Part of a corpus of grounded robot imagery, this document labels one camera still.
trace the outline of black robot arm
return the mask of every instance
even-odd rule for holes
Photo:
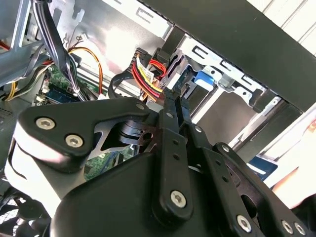
[[[227,144],[209,144],[184,99],[164,90],[158,102],[159,112],[125,97],[33,107],[19,116],[9,177],[28,179],[15,167],[17,153],[47,180],[52,172],[68,180],[90,157],[141,147],[61,195],[52,236],[312,236]]]

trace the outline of gray cable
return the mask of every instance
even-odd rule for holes
[[[20,79],[25,79],[27,78],[33,71],[36,62],[38,61],[39,57],[40,57],[40,52],[43,50],[44,48],[44,44],[40,45],[34,52],[34,54],[32,55],[30,62],[28,64],[28,67],[26,68],[25,73],[23,74],[23,76]]]

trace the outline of green circuit board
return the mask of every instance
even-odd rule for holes
[[[90,90],[94,91],[95,93],[98,93],[99,89],[97,86],[87,83],[84,80],[81,80],[78,78],[79,82],[82,84],[85,84]],[[67,91],[70,94],[73,94],[73,89],[71,84],[68,82],[67,79],[63,76],[63,74],[59,71],[59,69],[53,65],[50,67],[50,79],[49,82],[65,91]]]
[[[63,99],[67,95],[69,96],[73,94],[73,89],[71,84],[65,79],[65,77],[62,75],[62,73],[59,71],[59,69],[53,65],[49,68],[50,77],[49,77],[49,84],[54,85],[58,89],[58,94],[56,101],[61,103],[61,98]],[[81,80],[78,78],[79,82],[82,84],[85,84],[87,87],[90,88],[90,90],[98,93],[98,87],[89,84],[84,80]],[[124,156],[124,160],[129,159],[132,157],[133,151],[130,149],[130,147],[126,147],[124,150],[120,152],[114,152],[114,153],[105,153],[103,155],[100,155],[98,157],[92,158],[87,161],[85,167],[84,167],[84,177],[86,180],[90,180],[101,173],[104,173],[105,171],[113,168],[115,159],[117,156],[121,153]]]

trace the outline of red wire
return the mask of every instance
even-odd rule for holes
[[[2,41],[0,41],[0,47],[5,49],[5,50],[10,50],[10,46],[5,44],[5,43],[3,43]]]
[[[162,75],[159,76],[159,78],[162,78],[166,75],[167,69],[162,63],[152,59],[152,60],[150,60],[149,64],[154,65],[154,66],[158,67],[160,70],[162,70]]]
[[[152,95],[154,95],[155,97],[159,97],[159,94],[158,94],[158,93],[156,93],[155,91],[153,91],[148,85],[146,85],[146,83],[145,83],[143,80],[140,79],[141,77],[140,77],[138,71],[136,70],[135,64],[133,65],[133,71],[134,71],[134,73],[136,74],[136,77],[137,77],[137,79],[140,81],[140,83],[142,84],[142,86],[145,87],[145,88],[146,88]]]

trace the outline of mounting hole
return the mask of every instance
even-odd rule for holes
[[[180,159],[180,157],[177,154],[173,154],[173,158],[175,158],[176,160]]]
[[[222,179],[223,179],[226,183],[228,183],[228,179],[227,179],[225,176],[223,176]]]
[[[150,133],[150,132],[145,133],[145,134],[143,135],[143,139],[144,139],[145,141],[152,139],[152,137],[153,137],[153,134]]]

